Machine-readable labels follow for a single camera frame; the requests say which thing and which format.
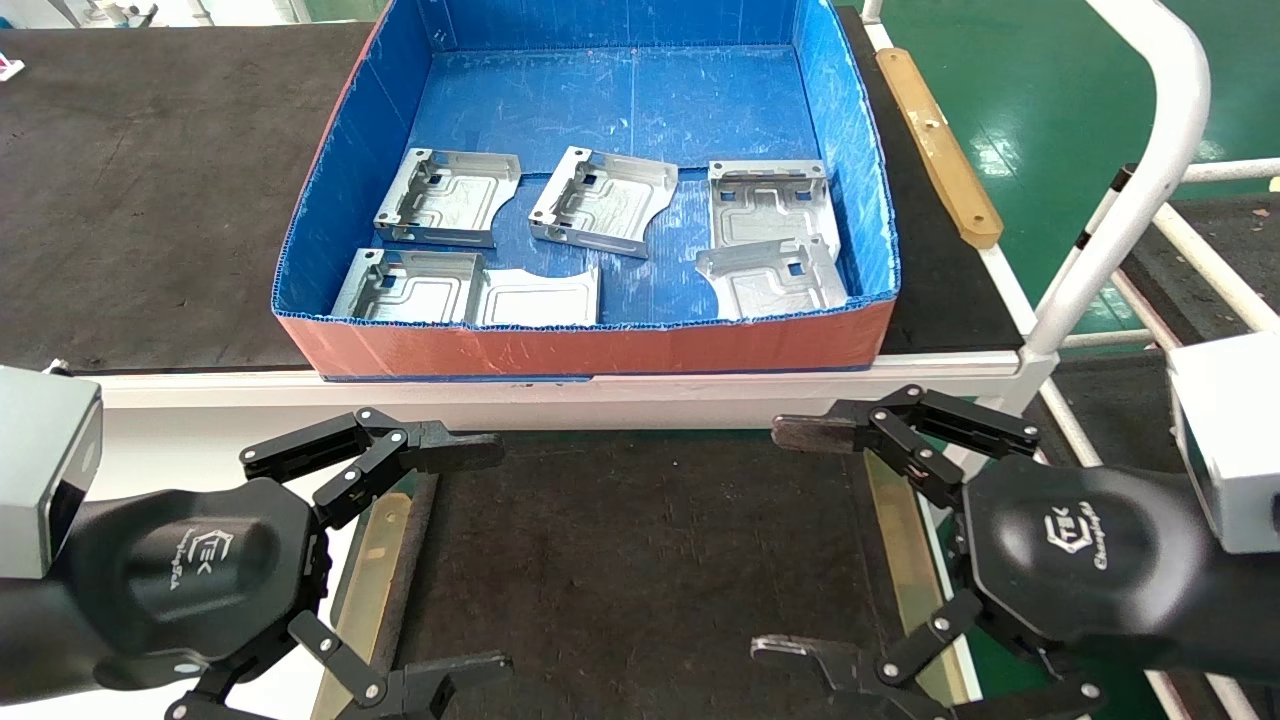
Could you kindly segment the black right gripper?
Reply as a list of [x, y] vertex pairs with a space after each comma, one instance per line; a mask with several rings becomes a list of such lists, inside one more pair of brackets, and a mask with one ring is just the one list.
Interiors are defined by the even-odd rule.
[[[972, 591], [959, 591], [882, 653], [769, 634], [751, 659], [817, 676], [851, 710], [892, 719], [1079, 719], [1106, 703], [1083, 676], [945, 707], [920, 673], [978, 620], [1025, 656], [1103, 655], [1147, 669], [1239, 673], [1228, 561], [1187, 480], [1125, 468], [1057, 468], [1030, 457], [1038, 427], [936, 389], [838, 400], [822, 415], [778, 415], [773, 442], [809, 454], [870, 452], [938, 509], [964, 509]], [[991, 464], [965, 474], [933, 439]]]

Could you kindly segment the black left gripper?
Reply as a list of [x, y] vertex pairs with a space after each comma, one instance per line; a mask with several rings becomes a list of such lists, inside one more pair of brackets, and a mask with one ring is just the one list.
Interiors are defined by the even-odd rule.
[[[353, 521], [411, 473], [500, 465], [500, 437], [361, 407], [251, 445], [239, 460], [251, 482], [233, 489], [166, 489], [81, 510], [60, 555], [77, 632], [60, 656], [88, 682], [150, 689], [189, 665], [212, 671], [168, 719], [260, 719], [227, 705], [230, 688], [300, 644], [349, 692], [339, 719], [442, 719], [458, 692], [513, 674], [511, 656], [488, 651], [379, 675], [314, 612], [332, 566], [323, 528]], [[314, 510], [278, 484], [342, 462], [312, 495]], [[252, 480], [261, 478], [270, 480]]]

